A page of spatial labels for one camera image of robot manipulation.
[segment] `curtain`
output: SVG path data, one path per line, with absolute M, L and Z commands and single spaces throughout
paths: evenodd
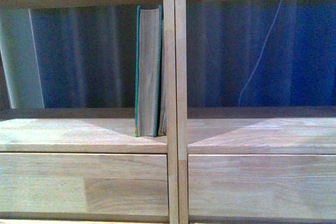
M 187 5 L 188 106 L 237 106 L 279 0 Z M 335 104 L 336 0 L 283 0 L 242 106 Z
M 187 4 L 188 106 L 237 106 L 278 2 Z M 46 108 L 134 106 L 136 11 L 30 10 Z M 335 105 L 335 17 L 336 0 L 283 0 L 241 106 Z
M 29 11 L 0 9 L 0 51 L 10 107 L 43 108 Z
M 136 9 L 30 11 L 46 108 L 134 106 Z

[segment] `vertical wooden divider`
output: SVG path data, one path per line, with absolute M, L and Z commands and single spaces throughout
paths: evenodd
M 180 224 L 188 224 L 186 0 L 175 0 L 178 203 Z
M 176 109 L 176 57 L 175 57 L 175 3 L 163 0 L 164 51 L 167 69 L 167 163 L 170 224 L 179 224 L 179 187 L 177 167 L 177 109 Z

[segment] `cable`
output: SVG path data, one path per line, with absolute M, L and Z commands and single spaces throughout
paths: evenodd
M 255 74 L 255 72 L 256 72 L 256 70 L 257 70 L 257 68 L 258 68 L 258 66 L 259 66 L 260 60 L 261 60 L 261 58 L 262 58 L 262 56 L 263 56 L 263 53 L 264 53 L 264 50 L 265 50 L 265 47 L 266 47 L 266 43 L 267 43 L 268 37 L 269 37 L 269 35 L 270 35 L 270 33 L 271 33 L 272 29 L 273 29 L 273 26 L 274 26 L 275 21 L 277 20 L 277 17 L 278 17 L 278 15 L 279 15 L 279 11 L 280 11 L 280 8 L 281 8 L 281 4 L 282 4 L 282 0 L 279 0 L 279 5 L 278 5 L 277 12 L 275 13 L 273 22 L 272 22 L 271 26 L 269 27 L 268 33 L 267 33 L 267 35 L 266 35 L 266 38 L 265 38 L 265 41 L 264 41 L 264 44 L 263 44 L 263 47 L 262 47 L 262 49 L 261 49 L 261 51 L 260 51 L 259 58 L 258 58 L 258 60 L 257 60 L 257 63 L 256 63 L 256 65 L 255 65 L 255 67 L 254 67 L 254 69 L 253 69 L 253 71 L 252 71 L 250 77 L 248 78 L 247 83 L 245 84 L 245 86 L 243 87 L 243 89 L 241 90 L 241 92 L 240 92 L 240 94 L 239 94 L 238 107 L 240 107 L 240 103 L 241 103 L 241 101 L 242 101 L 242 96 L 243 96 L 243 93 L 244 93 L 245 89 L 247 88 L 247 86 L 248 86 L 249 83 L 251 82 L 251 79 L 252 79 L 253 75 Z

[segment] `green book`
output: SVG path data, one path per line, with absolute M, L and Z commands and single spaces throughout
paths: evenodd
M 138 6 L 136 24 L 135 134 L 165 135 L 162 6 L 151 10 Z

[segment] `wooden drawer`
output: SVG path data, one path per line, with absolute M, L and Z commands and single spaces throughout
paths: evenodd
M 0 154 L 0 216 L 168 221 L 166 155 Z
M 336 155 L 189 155 L 191 221 L 336 220 Z

